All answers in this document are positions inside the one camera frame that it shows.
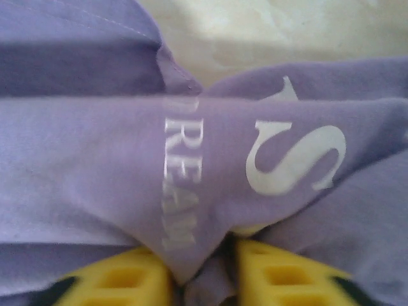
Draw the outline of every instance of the purple fabric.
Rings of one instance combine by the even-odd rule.
[[[0,296],[145,244],[187,305],[217,305],[235,287],[214,251],[264,229],[408,304],[408,58],[262,68],[196,97],[133,1],[0,10]]]

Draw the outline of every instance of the crumpled cloth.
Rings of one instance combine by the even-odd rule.
[[[2,32],[2,305],[140,244],[187,305],[217,305],[236,290],[227,235],[344,269],[406,305],[408,58],[265,67],[203,91],[168,50],[159,56],[154,24],[152,43],[108,6],[40,4],[0,3],[15,14],[0,26],[24,27],[26,13],[84,40]],[[84,47],[93,30],[101,37]]]

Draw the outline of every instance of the letter s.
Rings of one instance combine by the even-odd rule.
[[[315,191],[330,188],[333,177],[339,169],[346,154],[346,138],[335,126],[323,126],[311,131],[299,140],[282,161],[271,172],[259,171],[255,158],[259,148],[271,137],[291,129],[291,122],[256,121],[255,128],[259,131],[246,162],[246,174],[249,185],[257,193],[264,196],[277,196],[288,193],[299,180],[331,149],[339,153],[334,167],[319,181],[312,184]]]

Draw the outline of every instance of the yellow plastic object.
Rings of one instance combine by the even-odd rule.
[[[349,278],[342,271],[259,242],[237,247],[240,306],[362,305],[333,281]]]
[[[161,260],[138,248],[79,269],[53,306],[170,306],[171,277]]]

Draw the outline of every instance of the rectangular hole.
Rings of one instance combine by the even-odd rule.
[[[279,298],[282,306],[329,306],[320,295],[287,295]]]
[[[136,288],[142,282],[145,273],[137,268],[122,268],[108,272],[99,283],[98,288]]]
[[[299,266],[269,266],[265,276],[273,286],[312,284],[312,279]]]
[[[91,298],[81,306],[128,306],[131,300],[126,298]]]

